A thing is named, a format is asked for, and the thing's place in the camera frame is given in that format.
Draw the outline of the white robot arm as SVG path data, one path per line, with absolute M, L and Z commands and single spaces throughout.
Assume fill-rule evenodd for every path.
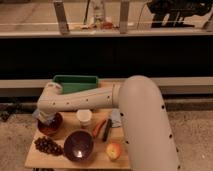
M 64 94 L 60 84 L 45 85 L 37 102 L 38 119 L 47 124 L 62 111 L 117 108 L 133 171 L 180 171 L 181 164 L 160 89 L 145 76 Z

